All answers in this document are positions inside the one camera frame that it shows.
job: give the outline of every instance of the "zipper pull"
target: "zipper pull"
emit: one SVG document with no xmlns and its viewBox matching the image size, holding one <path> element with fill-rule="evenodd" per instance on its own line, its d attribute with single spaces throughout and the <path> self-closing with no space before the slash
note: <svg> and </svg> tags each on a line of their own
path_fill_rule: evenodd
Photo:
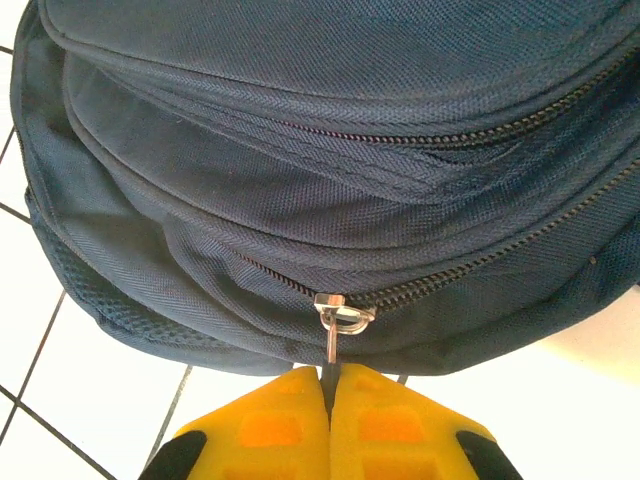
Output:
<svg viewBox="0 0 640 480">
<path fill-rule="evenodd" d="M 322 326 L 328 331 L 327 359 L 336 363 L 338 334 L 358 335 L 376 319 L 376 309 L 361 310 L 345 305 L 344 295 L 317 293 L 313 304 L 320 313 Z"/>
</svg>

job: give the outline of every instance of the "navy blue backpack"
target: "navy blue backpack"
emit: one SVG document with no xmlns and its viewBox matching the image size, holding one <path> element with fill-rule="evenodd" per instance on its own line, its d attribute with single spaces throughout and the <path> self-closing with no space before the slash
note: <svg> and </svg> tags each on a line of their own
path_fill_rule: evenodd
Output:
<svg viewBox="0 0 640 480">
<path fill-rule="evenodd" d="M 639 25 L 637 0 L 32 1 L 33 228 L 154 355 L 278 374 L 335 315 L 343 361 L 468 367 L 640 280 Z"/>
</svg>

